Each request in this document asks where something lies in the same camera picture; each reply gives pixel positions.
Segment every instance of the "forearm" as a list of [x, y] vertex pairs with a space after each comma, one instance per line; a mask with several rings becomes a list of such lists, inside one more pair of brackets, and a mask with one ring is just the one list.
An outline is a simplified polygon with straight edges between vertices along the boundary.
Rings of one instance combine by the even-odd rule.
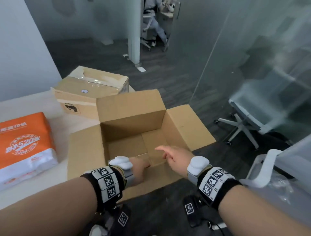
[[311, 235], [310, 228], [288, 217], [241, 185], [228, 191], [218, 210], [236, 236]]
[[91, 183], [75, 178], [0, 210], [0, 235], [77, 235], [96, 208]]

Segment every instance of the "cardboard box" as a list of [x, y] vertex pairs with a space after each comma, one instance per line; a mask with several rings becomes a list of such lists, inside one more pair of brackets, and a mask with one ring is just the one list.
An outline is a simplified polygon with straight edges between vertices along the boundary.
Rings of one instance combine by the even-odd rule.
[[0, 123], [0, 191], [57, 165], [42, 112]]
[[79, 66], [52, 90], [67, 113], [98, 120], [96, 99], [129, 92], [129, 81], [124, 75]]
[[99, 98], [96, 104], [101, 124], [70, 135], [67, 177], [105, 166], [116, 156], [148, 160], [145, 181], [123, 191], [122, 201], [181, 178], [155, 147], [175, 145], [193, 151], [215, 142], [189, 105], [166, 110], [158, 90]]

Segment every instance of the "person in gray clothing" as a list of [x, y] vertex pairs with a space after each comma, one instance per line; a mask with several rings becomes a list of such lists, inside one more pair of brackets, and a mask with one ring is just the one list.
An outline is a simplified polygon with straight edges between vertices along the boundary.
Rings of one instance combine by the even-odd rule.
[[[155, 19], [155, 11], [154, 8], [157, 6], [160, 10], [163, 9], [162, 1], [161, 0], [145, 0], [144, 4], [144, 14], [151, 16], [151, 24], [150, 29], [155, 29], [159, 37], [162, 39], [163, 43], [166, 44], [167, 38], [164, 30], [159, 26], [158, 22]], [[144, 18], [144, 24], [148, 24], [150, 18]]]

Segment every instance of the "floor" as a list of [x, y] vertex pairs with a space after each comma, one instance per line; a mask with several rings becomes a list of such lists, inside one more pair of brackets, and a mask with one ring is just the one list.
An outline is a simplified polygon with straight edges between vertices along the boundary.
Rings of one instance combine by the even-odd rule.
[[[146, 72], [140, 72], [122, 55], [127, 53], [124, 41], [115, 41], [104, 46], [92, 39], [66, 40], [47, 42], [47, 47], [62, 77], [68, 75], [78, 65], [119, 73], [129, 76], [130, 85], [134, 90], [158, 89], [166, 108], [188, 104], [193, 94], [197, 80], [191, 75], [181, 72], [162, 52], [162, 47], [152, 48], [148, 52], [141, 49], [141, 62]], [[229, 118], [232, 108], [228, 99], [212, 87], [198, 89], [190, 103], [193, 110], [217, 140], [216, 143], [194, 152], [195, 155], [207, 157], [211, 164], [220, 166], [233, 174], [236, 179], [246, 177], [250, 166], [258, 154], [267, 153], [270, 148], [285, 149], [273, 137], [260, 136], [254, 133], [260, 150], [254, 151], [252, 144], [243, 133], [239, 134], [227, 146], [226, 140], [233, 129], [226, 124], [214, 124], [214, 120]], [[221, 235], [221, 232], [211, 232], [206, 224], [191, 228], [182, 206], [182, 199], [194, 194], [196, 188], [187, 180], [180, 180], [152, 193], [126, 201], [132, 209], [129, 235], [139, 236], [169, 236], [169, 235]], [[213, 209], [204, 210], [205, 217], [215, 223], [221, 218]], [[224, 229], [225, 235], [231, 235]]]

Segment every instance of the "person's right hand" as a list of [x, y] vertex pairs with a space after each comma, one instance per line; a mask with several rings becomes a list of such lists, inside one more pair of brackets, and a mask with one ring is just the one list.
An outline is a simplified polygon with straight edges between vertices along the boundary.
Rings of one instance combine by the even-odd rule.
[[155, 150], [164, 151], [163, 159], [167, 159], [172, 170], [187, 179], [187, 167], [190, 164], [191, 158], [194, 157], [190, 151], [175, 146], [164, 145], [156, 147]]

